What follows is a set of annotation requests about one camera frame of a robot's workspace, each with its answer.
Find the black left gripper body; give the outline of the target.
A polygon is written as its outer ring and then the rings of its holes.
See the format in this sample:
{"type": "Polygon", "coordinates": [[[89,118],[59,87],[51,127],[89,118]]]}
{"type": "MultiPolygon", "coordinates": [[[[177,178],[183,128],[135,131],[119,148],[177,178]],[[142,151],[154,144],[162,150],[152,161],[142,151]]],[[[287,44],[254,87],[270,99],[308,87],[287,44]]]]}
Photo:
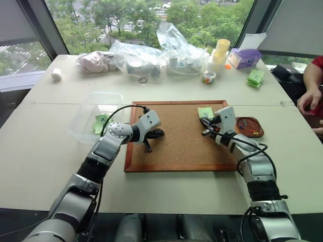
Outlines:
{"type": "Polygon", "coordinates": [[[157,138],[157,131],[156,129],[154,129],[146,133],[144,137],[144,142],[147,142],[148,139],[156,139],[156,138],[157,138]]]}

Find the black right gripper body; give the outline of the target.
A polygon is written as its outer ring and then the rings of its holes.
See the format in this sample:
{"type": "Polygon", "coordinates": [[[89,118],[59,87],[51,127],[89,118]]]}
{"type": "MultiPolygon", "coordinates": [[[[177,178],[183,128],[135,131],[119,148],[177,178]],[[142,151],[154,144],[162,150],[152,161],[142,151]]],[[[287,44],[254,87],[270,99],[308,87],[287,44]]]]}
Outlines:
{"type": "Polygon", "coordinates": [[[220,132],[219,124],[221,123],[220,116],[215,116],[210,118],[208,123],[208,129],[210,130],[210,137],[215,138],[217,134],[220,132]]]}

